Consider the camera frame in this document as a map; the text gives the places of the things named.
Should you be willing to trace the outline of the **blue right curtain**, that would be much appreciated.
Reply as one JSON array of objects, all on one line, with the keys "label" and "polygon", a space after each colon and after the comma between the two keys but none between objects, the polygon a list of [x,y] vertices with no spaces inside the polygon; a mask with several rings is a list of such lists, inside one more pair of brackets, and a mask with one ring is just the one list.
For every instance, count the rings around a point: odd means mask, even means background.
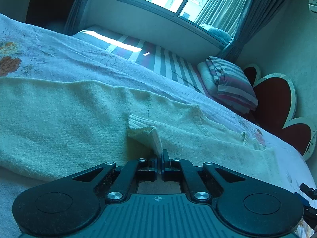
[{"label": "blue right curtain", "polygon": [[264,28],[286,0],[207,0],[195,24],[209,25],[231,36],[217,56],[235,62],[255,34]]}]

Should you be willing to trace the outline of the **white floral bedspread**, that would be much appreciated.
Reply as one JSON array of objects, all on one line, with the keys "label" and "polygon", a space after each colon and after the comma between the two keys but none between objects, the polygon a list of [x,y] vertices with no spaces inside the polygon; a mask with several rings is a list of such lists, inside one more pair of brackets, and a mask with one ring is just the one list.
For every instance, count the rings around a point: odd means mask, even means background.
[{"label": "white floral bedspread", "polygon": [[[234,132],[246,132],[275,152],[283,188],[315,186],[299,152],[286,142],[183,84],[108,53],[87,42],[1,15],[1,78],[15,77],[72,83],[97,81],[155,93],[172,101],[197,105],[204,115]],[[1,237],[18,237],[12,203],[24,190],[45,180],[16,174],[1,166]]]}]

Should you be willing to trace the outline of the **striped bed sheet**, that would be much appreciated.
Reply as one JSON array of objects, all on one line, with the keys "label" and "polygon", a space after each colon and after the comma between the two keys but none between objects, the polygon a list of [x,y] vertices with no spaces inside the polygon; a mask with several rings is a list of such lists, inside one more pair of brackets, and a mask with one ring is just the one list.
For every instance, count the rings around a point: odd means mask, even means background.
[{"label": "striped bed sheet", "polygon": [[208,96],[197,68],[159,45],[94,25],[73,35],[109,53]]}]

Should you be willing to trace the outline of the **blue curtain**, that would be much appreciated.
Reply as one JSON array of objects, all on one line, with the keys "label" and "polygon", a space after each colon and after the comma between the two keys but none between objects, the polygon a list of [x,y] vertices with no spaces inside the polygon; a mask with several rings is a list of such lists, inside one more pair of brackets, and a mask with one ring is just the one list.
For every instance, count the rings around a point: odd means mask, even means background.
[{"label": "blue curtain", "polygon": [[83,25],[83,17],[88,7],[89,0],[74,0],[63,33],[68,36],[74,35]]},{"label": "blue curtain", "polygon": [[195,24],[209,25],[231,36],[217,56],[235,62],[255,34],[264,28],[286,0],[207,0]]}]

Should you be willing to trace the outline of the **red heart-shaped headboard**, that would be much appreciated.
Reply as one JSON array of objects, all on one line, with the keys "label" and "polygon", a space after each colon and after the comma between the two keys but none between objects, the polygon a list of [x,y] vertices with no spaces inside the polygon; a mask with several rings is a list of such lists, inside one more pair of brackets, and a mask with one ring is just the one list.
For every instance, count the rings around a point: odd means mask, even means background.
[{"label": "red heart-shaped headboard", "polygon": [[292,145],[308,160],[316,146],[316,125],[309,119],[295,117],[297,96],[293,82],[285,74],[262,76],[256,64],[243,68],[258,100],[251,115],[267,132]]}]

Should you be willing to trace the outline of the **light blue pillow on sill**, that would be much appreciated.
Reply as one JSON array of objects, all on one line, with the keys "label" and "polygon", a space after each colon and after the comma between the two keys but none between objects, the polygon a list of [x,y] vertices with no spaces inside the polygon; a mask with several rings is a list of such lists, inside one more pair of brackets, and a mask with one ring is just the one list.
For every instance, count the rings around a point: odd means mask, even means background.
[{"label": "light blue pillow on sill", "polygon": [[223,42],[225,42],[227,44],[232,39],[230,34],[228,34],[226,31],[221,30],[219,28],[213,27],[213,26],[208,25],[208,24],[200,24],[199,26],[202,27],[203,29],[205,29],[206,31],[210,32],[210,34],[213,37],[216,37],[219,40],[221,40],[221,41],[223,41]]}]

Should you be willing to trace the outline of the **folded striped quilt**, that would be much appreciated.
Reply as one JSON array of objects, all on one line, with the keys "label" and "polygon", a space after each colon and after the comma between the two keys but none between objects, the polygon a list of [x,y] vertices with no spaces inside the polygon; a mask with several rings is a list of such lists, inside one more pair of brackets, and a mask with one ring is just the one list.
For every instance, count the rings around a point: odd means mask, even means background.
[{"label": "folded striped quilt", "polygon": [[210,96],[240,114],[248,114],[258,100],[242,69],[224,59],[208,57],[197,65],[202,82]]}]

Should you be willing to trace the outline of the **cream knitted sweater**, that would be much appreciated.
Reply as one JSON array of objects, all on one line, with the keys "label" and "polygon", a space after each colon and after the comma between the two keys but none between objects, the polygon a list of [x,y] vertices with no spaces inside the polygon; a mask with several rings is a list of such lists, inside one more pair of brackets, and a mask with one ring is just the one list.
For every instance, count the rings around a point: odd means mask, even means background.
[{"label": "cream knitted sweater", "polygon": [[1,166],[50,181],[107,161],[207,161],[280,186],[275,152],[199,106],[97,81],[1,78]]}]

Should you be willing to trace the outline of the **blue left curtain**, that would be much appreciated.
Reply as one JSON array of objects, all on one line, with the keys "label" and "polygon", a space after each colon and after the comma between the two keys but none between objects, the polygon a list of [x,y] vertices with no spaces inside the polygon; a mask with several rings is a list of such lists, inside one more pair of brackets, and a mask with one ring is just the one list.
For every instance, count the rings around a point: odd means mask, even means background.
[{"label": "blue left curtain", "polygon": [[89,0],[74,0],[63,33],[68,36],[74,35],[83,25],[83,17],[88,7]]}]

